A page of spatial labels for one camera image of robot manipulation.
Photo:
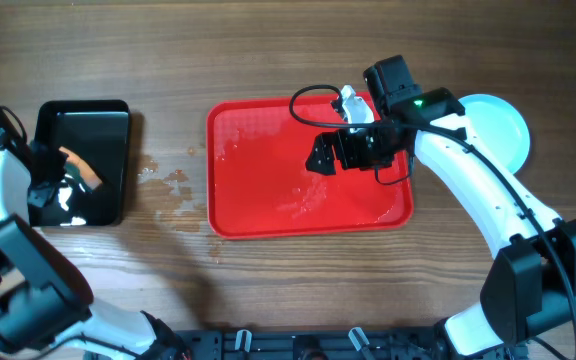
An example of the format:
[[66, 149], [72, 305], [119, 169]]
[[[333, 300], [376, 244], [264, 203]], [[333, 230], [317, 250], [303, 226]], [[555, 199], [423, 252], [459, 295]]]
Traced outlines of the orange green sponge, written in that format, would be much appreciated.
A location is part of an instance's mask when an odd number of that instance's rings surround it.
[[60, 147], [59, 151], [66, 155], [66, 173], [77, 180], [84, 191], [92, 192], [103, 184], [101, 176], [79, 155], [66, 147]]

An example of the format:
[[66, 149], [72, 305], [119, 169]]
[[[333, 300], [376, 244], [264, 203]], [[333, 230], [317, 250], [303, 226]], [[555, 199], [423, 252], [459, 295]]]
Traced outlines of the light blue plate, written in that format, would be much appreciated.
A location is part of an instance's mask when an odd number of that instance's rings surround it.
[[530, 132], [520, 112], [506, 100], [489, 94], [467, 95], [459, 102], [489, 150], [516, 174], [531, 148]]

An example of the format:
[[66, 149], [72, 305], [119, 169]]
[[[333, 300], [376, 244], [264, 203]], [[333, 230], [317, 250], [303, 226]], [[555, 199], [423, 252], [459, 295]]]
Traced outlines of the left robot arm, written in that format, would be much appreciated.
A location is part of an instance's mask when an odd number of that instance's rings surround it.
[[0, 359], [77, 348], [96, 359], [188, 359], [163, 321], [95, 299], [82, 273], [29, 224], [29, 168], [0, 145]]

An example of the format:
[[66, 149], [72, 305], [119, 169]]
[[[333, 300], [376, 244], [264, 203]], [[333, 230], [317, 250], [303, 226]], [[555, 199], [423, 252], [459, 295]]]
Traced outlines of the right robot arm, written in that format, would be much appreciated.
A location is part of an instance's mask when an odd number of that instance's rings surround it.
[[309, 171], [378, 170], [406, 151], [443, 181], [491, 252], [476, 303], [439, 324], [437, 358], [539, 341], [563, 324], [576, 342], [576, 219], [563, 219], [499, 163], [451, 92], [376, 92], [365, 102], [345, 88], [332, 106], [340, 121], [321, 125]]

